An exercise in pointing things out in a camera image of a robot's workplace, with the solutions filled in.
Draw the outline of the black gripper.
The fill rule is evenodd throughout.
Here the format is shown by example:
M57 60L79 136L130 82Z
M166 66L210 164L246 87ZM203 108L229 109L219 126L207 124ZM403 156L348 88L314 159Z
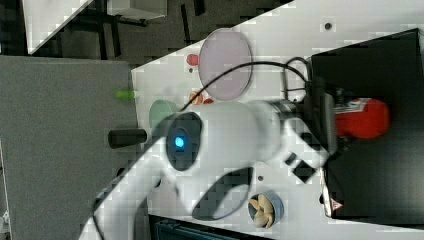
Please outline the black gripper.
M314 77L306 84L305 116L308 127L330 155L337 152L334 99L326 93L325 81Z

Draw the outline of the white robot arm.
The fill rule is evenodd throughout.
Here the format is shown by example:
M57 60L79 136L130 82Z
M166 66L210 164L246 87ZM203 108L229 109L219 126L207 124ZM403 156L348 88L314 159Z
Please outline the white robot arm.
M185 210L215 220L231 189L258 163L277 184L307 183L337 150L334 100L315 79L300 103L286 99L189 107L163 119L140 157L93 204L78 240L134 240L136 212L162 178Z

